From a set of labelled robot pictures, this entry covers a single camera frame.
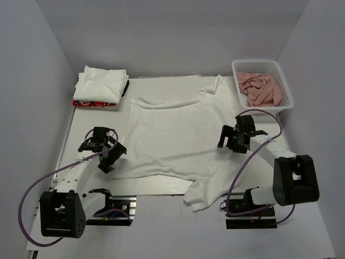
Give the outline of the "white printed t-shirt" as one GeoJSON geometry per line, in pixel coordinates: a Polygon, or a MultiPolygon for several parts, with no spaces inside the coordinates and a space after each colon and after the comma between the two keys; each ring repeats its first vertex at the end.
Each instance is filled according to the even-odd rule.
{"type": "Polygon", "coordinates": [[[224,125],[233,126],[236,98],[222,76],[187,100],[130,102],[123,145],[115,164],[117,179],[164,175],[190,181],[184,194],[193,212],[228,192],[247,155],[218,148],[224,125]]]}

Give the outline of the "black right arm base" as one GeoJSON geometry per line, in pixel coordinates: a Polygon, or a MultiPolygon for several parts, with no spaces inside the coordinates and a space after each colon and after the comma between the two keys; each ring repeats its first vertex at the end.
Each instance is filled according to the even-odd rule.
{"type": "MultiPolygon", "coordinates": [[[[252,214],[242,216],[230,216],[226,212],[226,198],[220,203],[219,208],[225,212],[226,229],[228,230],[249,230],[249,229],[274,229],[277,228],[274,208],[268,208],[252,214]]],[[[229,211],[241,213],[247,210],[244,193],[232,195],[229,200],[229,211]]]]}

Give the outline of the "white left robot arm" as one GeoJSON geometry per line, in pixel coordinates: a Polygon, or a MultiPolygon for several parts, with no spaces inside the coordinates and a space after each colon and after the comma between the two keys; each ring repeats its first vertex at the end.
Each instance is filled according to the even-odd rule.
{"type": "Polygon", "coordinates": [[[78,148],[73,165],[55,189],[43,192],[39,200],[40,228],[45,237],[80,238],[87,221],[114,210],[111,191],[105,188],[86,190],[96,169],[107,174],[127,149],[114,129],[95,127],[78,148]]]}

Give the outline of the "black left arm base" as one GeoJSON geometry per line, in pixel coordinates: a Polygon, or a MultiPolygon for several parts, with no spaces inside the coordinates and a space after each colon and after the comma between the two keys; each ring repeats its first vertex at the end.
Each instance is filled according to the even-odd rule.
{"type": "Polygon", "coordinates": [[[130,226],[136,211],[136,196],[112,196],[110,207],[96,212],[101,217],[91,217],[86,221],[87,226],[130,226]]]}

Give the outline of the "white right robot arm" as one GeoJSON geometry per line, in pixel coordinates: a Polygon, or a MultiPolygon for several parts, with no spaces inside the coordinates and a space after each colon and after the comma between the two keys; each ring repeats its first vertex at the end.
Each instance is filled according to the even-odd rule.
{"type": "Polygon", "coordinates": [[[217,145],[239,154],[251,153],[234,179],[238,180],[250,160],[258,155],[272,167],[273,182],[270,186],[246,190],[239,208],[230,205],[230,190],[225,200],[225,211],[229,216],[256,215],[273,205],[283,207],[319,200],[319,185],[311,156],[297,155],[277,143],[276,137],[257,130],[251,115],[240,114],[235,119],[235,126],[223,126],[217,145]]]}

